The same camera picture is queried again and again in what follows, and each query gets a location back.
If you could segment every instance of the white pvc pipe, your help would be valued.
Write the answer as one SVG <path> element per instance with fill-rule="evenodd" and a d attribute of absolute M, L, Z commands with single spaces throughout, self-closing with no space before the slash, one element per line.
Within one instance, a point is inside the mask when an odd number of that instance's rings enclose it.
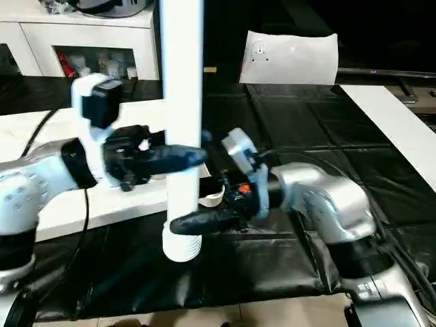
<path fill-rule="evenodd" d="M 166 142 L 200 146 L 204 0 L 160 0 Z M 199 168 L 167 176 L 168 218 L 163 252 L 186 262 L 200 252 L 201 236 L 171 233 L 168 222 L 197 210 Z"/>

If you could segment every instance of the white strip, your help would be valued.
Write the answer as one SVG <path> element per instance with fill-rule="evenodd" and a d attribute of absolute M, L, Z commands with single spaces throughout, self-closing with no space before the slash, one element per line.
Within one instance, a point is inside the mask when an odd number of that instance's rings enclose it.
<path fill-rule="evenodd" d="M 341 87 L 436 191 L 436 134 L 385 87 Z"/>

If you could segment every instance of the black cable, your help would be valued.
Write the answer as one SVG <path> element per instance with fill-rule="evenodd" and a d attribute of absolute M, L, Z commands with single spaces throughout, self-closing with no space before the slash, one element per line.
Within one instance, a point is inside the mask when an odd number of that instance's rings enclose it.
<path fill-rule="evenodd" d="M 73 263 L 76 261 L 80 253 L 80 250 L 82 249 L 85 236 L 87 235 L 88 224 L 89 224 L 89 196 L 88 196 L 87 189 L 84 189 L 84 199 L 85 199 L 87 213 L 84 218 L 83 229 L 80 234 L 80 239 L 76 245 L 76 249 L 74 250 L 73 255 L 69 259 L 68 263 L 65 265 L 65 269 L 62 272 L 62 275 L 58 278 L 57 282 L 43 296 L 40 297 L 40 304 L 42 304 L 53 293 L 53 291 L 55 291 L 57 287 L 64 281 L 64 279 L 68 275 L 69 270 L 73 266 Z"/>
<path fill-rule="evenodd" d="M 47 121 L 53 117 L 53 115 L 57 112 L 57 110 L 58 109 L 53 109 L 53 110 L 49 111 L 48 114 L 40 121 L 40 123 L 36 127 L 35 131 L 33 131 L 32 136 L 29 138 L 29 141 L 27 141 L 26 147 L 21 154 L 22 158 L 25 157 L 29 153 L 30 148 L 32 147 L 33 143 L 35 142 L 35 139 L 38 136 L 38 134 L 40 133 L 41 129 L 47 123 Z"/>
<path fill-rule="evenodd" d="M 25 157 L 29 153 L 33 143 L 35 142 L 36 137 L 41 132 L 41 129 L 48 122 L 48 120 L 56 114 L 57 111 L 58 111 L 58 109 L 51 110 L 40 121 L 40 123 L 36 127 L 35 131 L 33 131 L 32 136 L 29 138 L 29 141 L 27 141 L 26 147 L 25 147 L 24 151 L 22 152 L 21 157 Z M 85 200 L 85 206 L 86 206 L 86 214 L 85 214 L 85 218 L 84 218 L 83 229 L 82 229 L 82 232 L 80 235 L 80 239 L 76 245 L 76 249 L 74 250 L 73 255 L 71 256 L 71 258 L 69 259 L 67 264 L 65 265 L 65 269 L 62 272 L 62 275 L 57 280 L 57 282 L 43 296 L 40 297 L 40 304 L 42 304 L 47 299 L 47 297 L 49 297 L 53 293 L 53 291 L 62 283 L 62 281 L 67 276 L 70 268 L 73 266 L 73 263 L 76 261 L 80 250 L 82 249 L 85 236 L 87 235 L 88 224 L 89 224 L 89 196 L 88 196 L 87 189 L 84 189 L 84 200 Z"/>

